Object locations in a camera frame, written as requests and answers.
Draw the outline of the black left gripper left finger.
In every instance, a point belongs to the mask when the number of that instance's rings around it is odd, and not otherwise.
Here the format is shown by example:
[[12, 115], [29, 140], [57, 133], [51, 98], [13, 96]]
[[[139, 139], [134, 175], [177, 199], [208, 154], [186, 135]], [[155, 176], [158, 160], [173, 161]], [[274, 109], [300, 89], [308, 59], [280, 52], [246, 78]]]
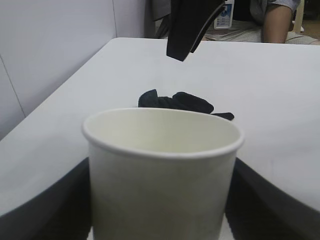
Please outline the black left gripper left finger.
[[92, 227], [89, 160], [0, 217], [2, 240], [85, 240]]

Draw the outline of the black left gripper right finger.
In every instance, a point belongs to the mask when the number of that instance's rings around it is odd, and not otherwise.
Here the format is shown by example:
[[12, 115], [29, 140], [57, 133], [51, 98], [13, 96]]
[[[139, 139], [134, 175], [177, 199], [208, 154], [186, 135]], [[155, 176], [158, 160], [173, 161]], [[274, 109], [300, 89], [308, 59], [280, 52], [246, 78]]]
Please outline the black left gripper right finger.
[[236, 159], [225, 216], [236, 240], [318, 240], [320, 213]]

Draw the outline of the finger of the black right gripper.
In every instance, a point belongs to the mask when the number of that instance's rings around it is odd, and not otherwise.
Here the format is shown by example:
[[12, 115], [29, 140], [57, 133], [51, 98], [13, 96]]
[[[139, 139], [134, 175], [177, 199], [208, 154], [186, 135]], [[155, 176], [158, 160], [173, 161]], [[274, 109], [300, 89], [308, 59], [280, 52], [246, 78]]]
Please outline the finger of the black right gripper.
[[191, 53], [194, 53], [196, 51], [197, 47], [199, 46], [200, 42], [202, 41], [206, 31], [208, 30], [208, 28], [210, 27], [212, 22], [223, 11], [224, 5], [225, 5], [225, 3], [221, 2], [221, 4], [217, 7], [217, 9], [210, 15], [208, 20], [205, 22], [205, 24], [201, 28], [201, 31], [199, 32], [198, 36], [196, 37], [196, 40], [195, 40], [195, 42], [194, 42], [194, 44], [193, 44], [193, 46], [192, 46], [192, 48], [190, 50]]
[[183, 62], [202, 27], [218, 8], [216, 0], [172, 0], [166, 55]]

